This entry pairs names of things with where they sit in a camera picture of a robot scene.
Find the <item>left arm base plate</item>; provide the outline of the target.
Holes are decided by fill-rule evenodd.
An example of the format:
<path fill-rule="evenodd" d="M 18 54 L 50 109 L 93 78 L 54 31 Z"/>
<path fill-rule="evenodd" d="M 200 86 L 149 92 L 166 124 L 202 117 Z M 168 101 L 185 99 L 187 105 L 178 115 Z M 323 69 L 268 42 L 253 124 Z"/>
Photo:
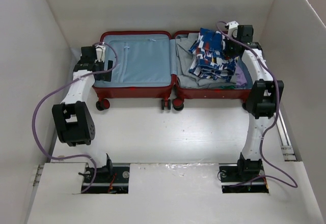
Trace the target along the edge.
<path fill-rule="evenodd" d="M 90 171 L 80 173 L 83 176 L 81 192 L 83 194 L 128 194 L 130 165 L 114 164 L 113 172 L 97 170 L 97 175 L 93 184 L 90 182 L 93 178 Z"/>

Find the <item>red suitcase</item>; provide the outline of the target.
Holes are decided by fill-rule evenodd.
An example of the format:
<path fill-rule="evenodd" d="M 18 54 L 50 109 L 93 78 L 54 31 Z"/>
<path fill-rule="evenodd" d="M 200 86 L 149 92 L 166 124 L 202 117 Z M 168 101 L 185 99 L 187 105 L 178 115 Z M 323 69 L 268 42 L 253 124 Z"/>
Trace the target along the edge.
<path fill-rule="evenodd" d="M 110 45 L 105 52 L 105 63 L 118 59 L 112 70 L 112 80 L 96 81 L 93 88 L 98 96 L 96 108 L 110 107 L 110 98 L 159 98 L 162 109 L 172 107 L 180 111 L 186 99 L 241 99 L 245 101 L 253 85 L 245 64 L 238 59 L 247 85 L 234 90 L 187 89 L 180 86 L 177 69 L 175 38 L 190 31 L 176 32 L 172 37 L 164 31 L 106 32 L 101 40 Z"/>

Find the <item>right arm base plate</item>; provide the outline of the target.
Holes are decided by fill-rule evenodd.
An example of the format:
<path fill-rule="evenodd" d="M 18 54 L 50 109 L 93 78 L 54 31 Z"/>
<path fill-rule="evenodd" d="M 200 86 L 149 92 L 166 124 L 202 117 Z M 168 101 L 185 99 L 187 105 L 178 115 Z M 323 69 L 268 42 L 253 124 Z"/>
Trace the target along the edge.
<path fill-rule="evenodd" d="M 220 164 L 218 179 L 221 182 L 222 193 L 269 193 L 266 178 L 249 182 L 264 173 L 263 168 L 255 172 L 240 173 L 236 164 Z"/>

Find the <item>blue white patterned garment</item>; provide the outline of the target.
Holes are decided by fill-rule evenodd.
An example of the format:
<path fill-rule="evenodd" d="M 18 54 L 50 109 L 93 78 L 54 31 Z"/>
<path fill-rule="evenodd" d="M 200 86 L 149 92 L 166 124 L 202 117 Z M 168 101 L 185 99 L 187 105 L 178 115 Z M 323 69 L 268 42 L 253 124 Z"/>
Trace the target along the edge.
<path fill-rule="evenodd" d="M 235 75 L 239 57 L 224 54 L 225 37 L 221 32 L 201 28 L 188 51 L 194 55 L 189 73 L 196 77 L 230 82 Z"/>

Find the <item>purple t-shirt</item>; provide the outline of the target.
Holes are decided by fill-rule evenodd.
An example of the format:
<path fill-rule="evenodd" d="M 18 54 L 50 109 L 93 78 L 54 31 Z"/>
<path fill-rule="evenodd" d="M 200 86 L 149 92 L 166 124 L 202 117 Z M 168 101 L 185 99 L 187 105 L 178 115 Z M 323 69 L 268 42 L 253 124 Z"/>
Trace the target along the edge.
<path fill-rule="evenodd" d="M 243 70 L 237 65 L 235 69 L 235 76 L 236 76 L 236 85 L 238 87 L 243 87 L 247 85 L 247 79 Z"/>

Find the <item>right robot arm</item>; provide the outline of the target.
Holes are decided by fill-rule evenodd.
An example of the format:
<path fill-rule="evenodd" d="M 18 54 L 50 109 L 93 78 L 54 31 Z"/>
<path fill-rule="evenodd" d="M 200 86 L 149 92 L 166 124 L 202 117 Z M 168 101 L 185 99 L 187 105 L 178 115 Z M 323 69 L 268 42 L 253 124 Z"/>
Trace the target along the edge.
<path fill-rule="evenodd" d="M 261 46 L 253 42 L 251 25 L 232 21 L 225 27 L 228 31 L 225 34 L 225 54 L 240 55 L 253 82 L 248 98 L 243 103 L 249 114 L 249 127 L 235 175 L 238 181 L 259 179 L 265 160 L 262 153 L 264 137 L 277 122 L 284 84 L 267 68 Z"/>

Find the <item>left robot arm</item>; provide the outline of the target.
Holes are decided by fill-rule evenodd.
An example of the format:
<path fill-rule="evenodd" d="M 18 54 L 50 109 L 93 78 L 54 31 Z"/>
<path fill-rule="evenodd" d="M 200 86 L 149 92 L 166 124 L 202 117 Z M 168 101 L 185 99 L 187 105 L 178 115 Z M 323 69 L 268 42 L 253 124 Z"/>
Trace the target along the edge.
<path fill-rule="evenodd" d="M 75 148 L 74 155 L 63 156 L 62 160 L 85 158 L 93 163 L 88 169 L 88 178 L 98 177 L 109 181 L 114 174 L 113 164 L 106 153 L 97 152 L 92 141 L 95 139 L 95 123 L 87 107 L 87 99 L 96 81 L 105 78 L 117 65 L 114 61 L 105 67 L 105 52 L 110 45 L 99 42 L 84 46 L 72 70 L 72 82 L 65 88 L 64 99 L 52 107 L 58 139 Z"/>

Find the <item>green t-shirt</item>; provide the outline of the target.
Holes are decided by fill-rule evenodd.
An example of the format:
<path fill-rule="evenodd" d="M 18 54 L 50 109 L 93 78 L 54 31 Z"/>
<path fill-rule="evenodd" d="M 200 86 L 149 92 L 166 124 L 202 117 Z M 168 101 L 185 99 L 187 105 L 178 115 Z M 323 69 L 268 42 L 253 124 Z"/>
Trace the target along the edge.
<path fill-rule="evenodd" d="M 234 90 L 237 89 L 237 86 L 222 86 L 220 87 L 222 90 Z"/>

